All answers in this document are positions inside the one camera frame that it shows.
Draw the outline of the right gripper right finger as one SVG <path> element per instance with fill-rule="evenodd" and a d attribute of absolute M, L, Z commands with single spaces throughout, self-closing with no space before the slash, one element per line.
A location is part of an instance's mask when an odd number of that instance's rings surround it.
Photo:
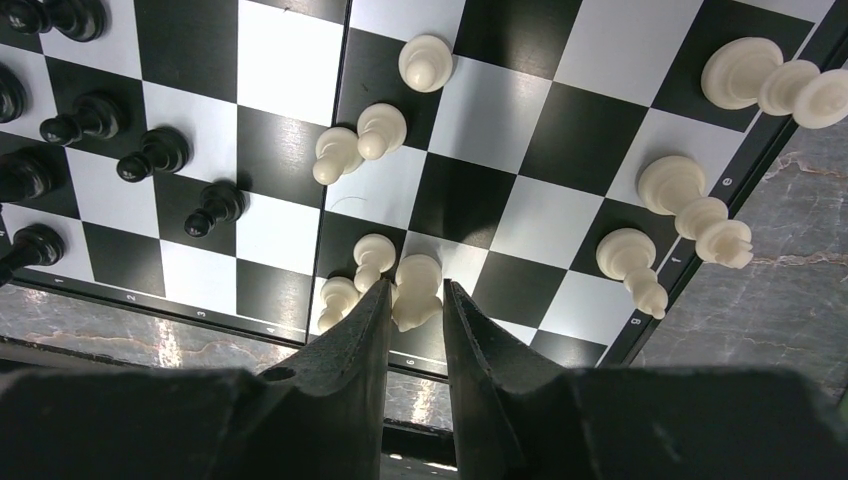
<path fill-rule="evenodd" d="M 593 479 L 563 367 L 443 284 L 453 437 L 463 479 Z"/>

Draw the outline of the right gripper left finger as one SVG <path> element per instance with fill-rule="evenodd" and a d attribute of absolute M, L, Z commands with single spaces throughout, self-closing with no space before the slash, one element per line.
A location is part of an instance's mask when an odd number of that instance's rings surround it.
<path fill-rule="evenodd" d="M 378 478 L 392 294 L 377 281 L 318 339 L 240 379 L 209 478 Z"/>

